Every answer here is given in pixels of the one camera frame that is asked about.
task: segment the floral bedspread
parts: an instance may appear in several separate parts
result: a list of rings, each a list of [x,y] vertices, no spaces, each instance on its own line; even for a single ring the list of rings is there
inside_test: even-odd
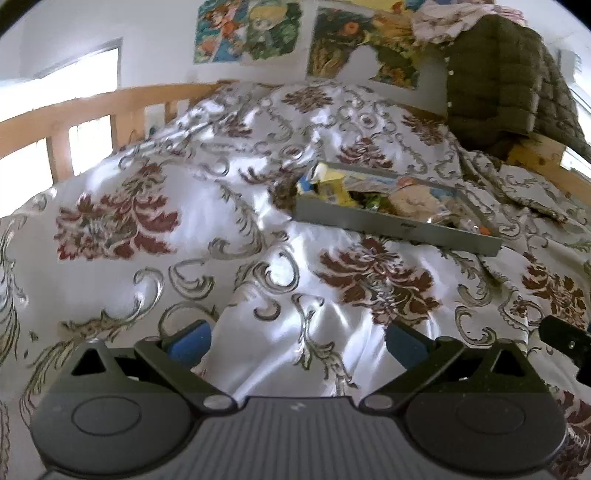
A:
[[[457,186],[504,246],[478,257],[297,223],[294,182],[316,160]],[[199,318],[215,328],[195,373],[237,399],[358,401],[404,371],[384,344],[394,318],[472,346],[513,339],[569,421],[552,473],[589,478],[591,390],[537,334],[548,314],[591,319],[587,218],[367,88],[228,86],[0,221],[0,479],[42,473],[28,425],[77,345],[131,346]]]

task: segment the bed frame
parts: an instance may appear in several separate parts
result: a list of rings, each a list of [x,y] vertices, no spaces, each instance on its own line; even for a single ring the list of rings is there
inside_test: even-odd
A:
[[[69,130],[76,125],[104,116],[111,117],[113,150],[145,138],[145,108],[165,106],[165,120],[177,116],[177,103],[189,105],[210,96],[229,82],[157,85],[116,90],[89,98],[79,98],[46,106],[0,122],[0,159],[39,140],[47,140],[47,154],[54,182],[74,176],[70,153]],[[418,109],[403,105],[410,111]],[[430,112],[422,116],[441,118]],[[536,155],[519,155],[513,164],[536,171],[552,181],[560,190],[591,205],[591,182],[560,166],[560,157],[540,161]]]

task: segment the dark quilted jacket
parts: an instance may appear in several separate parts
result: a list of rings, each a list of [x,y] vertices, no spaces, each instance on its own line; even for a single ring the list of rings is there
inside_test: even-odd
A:
[[[519,135],[536,132],[591,161],[574,99],[535,31],[487,15],[446,56],[448,123],[464,147],[505,158]]]

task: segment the gray box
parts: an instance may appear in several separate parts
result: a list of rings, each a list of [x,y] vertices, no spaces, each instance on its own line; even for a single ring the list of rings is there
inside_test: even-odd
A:
[[[372,168],[352,167],[340,163],[326,163],[330,168],[349,170],[376,177],[399,178],[400,175]],[[299,222],[318,223],[347,230],[385,235],[396,239],[420,242],[452,250],[462,250],[479,255],[495,257],[503,243],[502,238],[494,236],[496,229],[482,216],[462,192],[456,189],[418,180],[420,184],[452,192],[463,201],[472,213],[487,227],[492,235],[480,235],[468,231],[450,228],[432,223],[417,222],[387,213],[373,212],[357,207],[348,207],[325,202],[317,197],[299,194],[295,201],[294,219]]]

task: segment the wooden bed rail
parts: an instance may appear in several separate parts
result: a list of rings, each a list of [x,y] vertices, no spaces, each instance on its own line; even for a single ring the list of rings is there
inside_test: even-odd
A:
[[[145,107],[163,103],[165,120],[169,122],[177,115],[179,100],[189,100],[189,104],[194,105],[220,85],[188,83],[127,88],[33,110],[0,122],[0,158],[45,138],[53,181],[62,181],[74,175],[71,127],[110,116],[113,150],[116,151],[145,137]]]

